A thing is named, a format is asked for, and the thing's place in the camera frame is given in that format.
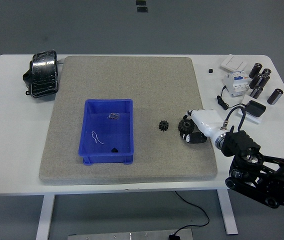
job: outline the capacitor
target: capacitor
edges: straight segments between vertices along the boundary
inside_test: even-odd
[[[272,95],[268,98],[267,103],[270,105],[276,104],[279,98],[283,95],[283,91],[280,88],[274,90]]]
[[[257,99],[263,91],[263,87],[256,85],[250,94],[250,97]]]
[[[269,76],[269,75],[267,75],[267,74],[262,74],[262,79],[261,79],[261,81],[259,82],[259,84],[257,84],[257,85],[259,85],[260,87],[264,88],[264,86],[267,84],[267,82],[269,81],[269,79],[270,79],[270,76]]]
[[[250,79],[253,79],[255,75],[257,75],[260,70],[262,69],[262,64],[261,63],[256,63],[254,64],[250,74],[248,75],[250,77]]]
[[[252,81],[248,86],[250,87],[250,89],[254,89],[256,85],[259,85],[261,80],[262,80],[262,74],[258,73],[257,75],[254,76],[254,78],[252,79]]]
[[[270,75],[271,73],[272,73],[271,70],[268,68],[264,68],[262,71],[262,74],[266,74],[266,75]]]

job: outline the gear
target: gear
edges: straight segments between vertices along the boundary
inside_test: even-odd
[[[178,130],[180,134],[191,134],[195,128],[195,123],[192,119],[182,119],[178,124]]]
[[[166,120],[160,121],[159,125],[158,125],[158,129],[160,129],[161,131],[166,131],[169,128],[169,123]]]

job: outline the black cable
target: black cable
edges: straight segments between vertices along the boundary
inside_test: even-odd
[[[204,227],[204,226],[206,226],[206,225],[208,225],[208,224],[210,223],[210,218],[209,218],[208,214],[206,213],[206,211],[203,210],[202,207],[200,207],[200,206],[198,206],[198,205],[195,205],[195,204],[193,204],[193,203],[191,203],[191,202],[188,202],[188,201],[185,200],[183,197],[181,197],[181,196],[177,193],[177,191],[175,191],[175,193],[176,193],[176,195],[178,195],[179,198],[182,199],[185,203],[190,204],[190,205],[192,205],[192,206],[194,206],[194,207],[196,207],[196,208],[198,208],[198,209],[201,209],[202,212],[203,212],[203,213],[205,214],[205,216],[207,217],[207,223],[206,223],[206,224],[203,224],[203,225],[190,224],[190,225],[186,225],[186,226],[180,227],[178,230],[175,231],[175,233],[173,234],[174,236],[178,233],[178,231],[180,231],[180,230],[182,230],[182,229],[185,229],[185,228],[188,228],[188,227]]]
[[[221,91],[221,95],[220,96],[216,96],[216,99],[217,99],[217,103],[224,109],[224,110],[228,110],[228,108],[230,107],[229,104],[225,103],[222,99],[222,94],[223,94],[223,90],[226,89],[227,86],[224,86],[222,88],[222,91]]]
[[[241,127],[242,127],[242,124],[243,124],[243,122],[244,122],[244,119],[246,118],[246,114],[247,114],[247,113],[246,113],[246,110],[244,109],[243,106],[236,106],[235,108],[233,108],[233,109],[228,113],[228,115],[227,115],[225,121],[228,121],[229,118],[230,118],[230,116],[231,116],[231,114],[232,114],[235,110],[237,110],[237,109],[241,109],[241,111],[242,111],[242,118],[241,118],[241,121],[240,121],[240,123],[238,124],[238,127],[237,127],[237,131],[240,131],[240,129],[241,129]]]

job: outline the table leg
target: table leg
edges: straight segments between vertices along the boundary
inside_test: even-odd
[[[44,195],[40,220],[38,222],[36,240],[48,240],[54,199],[54,194]]]
[[[227,189],[217,190],[218,199],[222,210],[222,216],[227,235],[238,234],[236,220],[233,215],[233,210],[230,202],[230,197]]]

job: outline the gray floor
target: gray floor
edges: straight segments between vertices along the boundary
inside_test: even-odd
[[[50,49],[58,54],[267,55],[284,81],[284,0],[146,3],[148,13],[137,13],[135,0],[0,1],[0,55]],[[181,194],[211,218],[208,226],[193,230],[194,239],[284,239],[283,206],[270,209],[230,191],[239,234],[226,236],[216,191]],[[0,196],[0,239],[35,239],[42,199]],[[61,195],[50,239],[177,229],[203,221],[173,192]]]

